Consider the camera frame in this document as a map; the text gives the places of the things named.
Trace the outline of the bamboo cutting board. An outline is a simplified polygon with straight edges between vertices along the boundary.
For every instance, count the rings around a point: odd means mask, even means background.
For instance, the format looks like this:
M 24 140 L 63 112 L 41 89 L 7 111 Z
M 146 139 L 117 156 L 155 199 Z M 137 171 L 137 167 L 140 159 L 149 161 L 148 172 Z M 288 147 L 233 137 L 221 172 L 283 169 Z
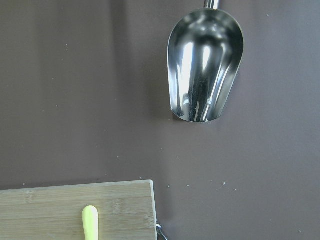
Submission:
M 98 211 L 101 240 L 155 240 L 151 180 L 9 189 L 0 192 L 3 240 L 82 240 L 82 212 Z

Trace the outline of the yellow plastic knife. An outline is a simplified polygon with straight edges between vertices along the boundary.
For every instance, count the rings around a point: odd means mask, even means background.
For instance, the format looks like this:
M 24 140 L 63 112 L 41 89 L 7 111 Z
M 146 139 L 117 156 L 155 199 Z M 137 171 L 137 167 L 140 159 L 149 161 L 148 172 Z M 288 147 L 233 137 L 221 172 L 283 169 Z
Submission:
M 86 240 L 99 239 L 99 213 L 95 206 L 88 205 L 82 210 L 82 225 Z

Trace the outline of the steel metal scoop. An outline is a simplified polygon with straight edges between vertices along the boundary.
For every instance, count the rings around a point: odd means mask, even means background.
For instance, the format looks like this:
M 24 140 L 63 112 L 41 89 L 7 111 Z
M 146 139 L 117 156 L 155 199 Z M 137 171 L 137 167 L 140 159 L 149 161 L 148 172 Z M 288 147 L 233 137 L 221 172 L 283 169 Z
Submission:
M 183 121 L 218 119 L 240 68 L 243 31 L 219 4 L 206 0 L 175 25 L 168 39 L 170 109 Z

